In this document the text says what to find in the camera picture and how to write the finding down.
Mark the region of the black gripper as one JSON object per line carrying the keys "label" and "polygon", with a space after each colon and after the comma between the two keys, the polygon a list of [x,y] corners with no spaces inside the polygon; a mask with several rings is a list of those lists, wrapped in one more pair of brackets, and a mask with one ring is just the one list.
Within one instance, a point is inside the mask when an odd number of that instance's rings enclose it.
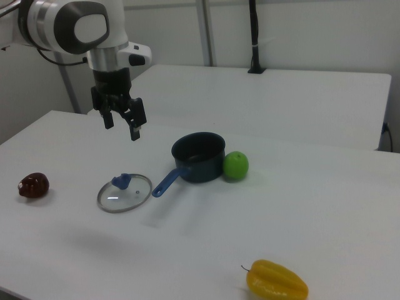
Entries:
{"label": "black gripper", "polygon": [[129,126],[132,141],[140,138],[141,126],[147,123],[143,100],[130,97],[131,74],[127,67],[117,71],[93,71],[91,88],[93,108],[102,116],[106,129],[114,126],[111,111],[120,113]]}

